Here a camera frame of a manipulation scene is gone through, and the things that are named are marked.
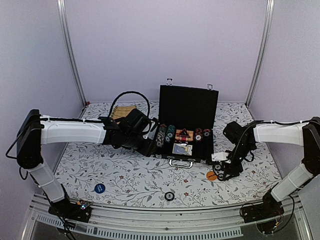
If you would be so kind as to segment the black poker set case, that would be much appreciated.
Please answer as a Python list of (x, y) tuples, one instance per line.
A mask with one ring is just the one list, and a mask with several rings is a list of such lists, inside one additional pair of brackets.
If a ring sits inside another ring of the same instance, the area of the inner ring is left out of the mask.
[[(211, 165), (211, 155), (214, 153), (214, 122), (218, 104), (219, 92), (214, 89), (204, 89), (187, 86), (161, 85), (159, 89), (158, 120), (167, 126), (174, 125), (176, 130), (194, 131), (193, 141), (175, 140), (164, 142), (156, 149), (155, 154), (162, 159), (204, 163)], [(210, 136), (204, 136), (201, 141), (195, 140), (195, 130), (210, 129)], [(173, 145), (192, 145), (192, 155), (174, 154)]]

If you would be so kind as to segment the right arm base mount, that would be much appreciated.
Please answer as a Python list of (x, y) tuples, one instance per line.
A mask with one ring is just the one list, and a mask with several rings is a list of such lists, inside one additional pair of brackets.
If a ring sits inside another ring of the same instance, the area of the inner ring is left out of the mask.
[(239, 210), (245, 223), (256, 222), (284, 214), (282, 202), (245, 203)]

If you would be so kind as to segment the black poker chip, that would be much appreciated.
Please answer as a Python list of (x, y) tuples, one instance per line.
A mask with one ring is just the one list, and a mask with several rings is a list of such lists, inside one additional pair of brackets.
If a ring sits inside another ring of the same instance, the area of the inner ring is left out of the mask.
[(217, 179), (222, 182), (225, 180), (224, 175), (222, 173), (217, 175)]
[(220, 164), (214, 164), (214, 165), (213, 165), (213, 169), (214, 169), (215, 171), (220, 171), (220, 170), (221, 170), (221, 165), (220, 165)]
[(168, 191), (164, 194), (164, 199), (168, 202), (173, 201), (175, 199), (175, 194), (171, 191)]

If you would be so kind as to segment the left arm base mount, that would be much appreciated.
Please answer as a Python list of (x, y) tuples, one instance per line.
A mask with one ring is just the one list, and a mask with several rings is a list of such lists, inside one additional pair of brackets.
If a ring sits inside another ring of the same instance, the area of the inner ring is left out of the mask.
[(61, 219), (74, 220), (88, 223), (91, 217), (92, 208), (90, 206), (82, 207), (81, 204), (72, 203), (67, 199), (59, 202), (49, 201), (50, 207), (48, 212), (56, 215)]

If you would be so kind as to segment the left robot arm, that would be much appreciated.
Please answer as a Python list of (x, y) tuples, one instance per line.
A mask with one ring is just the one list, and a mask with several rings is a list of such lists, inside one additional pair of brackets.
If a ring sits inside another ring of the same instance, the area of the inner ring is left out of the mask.
[(63, 186), (42, 157), (42, 146), (93, 143), (134, 150), (149, 157), (155, 151), (154, 133), (158, 123), (156, 118), (149, 118), (137, 109), (119, 119), (110, 116), (95, 119), (51, 117), (32, 109), (5, 156), (16, 160), (35, 179), (63, 217), (70, 217), (75, 211), (74, 205), (68, 201)]

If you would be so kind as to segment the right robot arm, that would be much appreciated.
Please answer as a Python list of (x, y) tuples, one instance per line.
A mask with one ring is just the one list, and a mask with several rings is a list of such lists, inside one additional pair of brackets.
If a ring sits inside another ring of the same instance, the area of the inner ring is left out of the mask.
[(319, 117), (295, 122), (256, 120), (245, 126), (232, 121), (224, 128), (223, 135), (235, 147), (218, 162), (221, 181), (240, 175), (242, 162), (257, 149), (258, 143), (270, 147), (283, 173), (283, 179), (263, 196), (264, 203), (258, 208), (262, 218), (269, 218), (278, 210), (279, 202), (320, 174)]

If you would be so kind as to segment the black triangular all-in button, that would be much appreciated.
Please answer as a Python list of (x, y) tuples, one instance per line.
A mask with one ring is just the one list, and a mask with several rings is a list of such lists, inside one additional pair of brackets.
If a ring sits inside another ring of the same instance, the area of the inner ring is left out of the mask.
[(186, 130), (185, 128), (184, 129), (178, 129), (177, 132), (176, 132), (176, 135), (178, 137), (184, 137), (184, 138), (189, 138), (190, 137), (189, 131)]

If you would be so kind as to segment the blue playing card deck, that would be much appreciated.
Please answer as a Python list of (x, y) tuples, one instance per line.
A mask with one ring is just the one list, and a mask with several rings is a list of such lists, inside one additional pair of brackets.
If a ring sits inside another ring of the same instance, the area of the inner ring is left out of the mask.
[(177, 154), (177, 155), (191, 156), (191, 155), (182, 153), (182, 151), (183, 151), (182, 145), (187, 145), (187, 144), (186, 143), (174, 143), (173, 148), (172, 148), (172, 153)]

